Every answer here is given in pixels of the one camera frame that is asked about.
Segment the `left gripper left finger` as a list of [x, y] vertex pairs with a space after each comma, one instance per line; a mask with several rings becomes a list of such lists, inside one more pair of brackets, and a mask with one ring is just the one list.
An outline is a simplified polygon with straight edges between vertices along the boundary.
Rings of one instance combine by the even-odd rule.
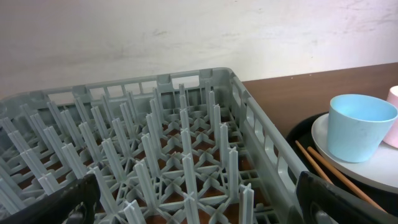
[[1, 220], [1, 224], [93, 224], [100, 197], [96, 176], [88, 174]]

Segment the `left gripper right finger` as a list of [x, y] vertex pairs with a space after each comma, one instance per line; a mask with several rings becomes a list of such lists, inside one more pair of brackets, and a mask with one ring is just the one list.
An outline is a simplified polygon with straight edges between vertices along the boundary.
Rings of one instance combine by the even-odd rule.
[[296, 195], [305, 223], [397, 224], [397, 217], [308, 171], [301, 172]]

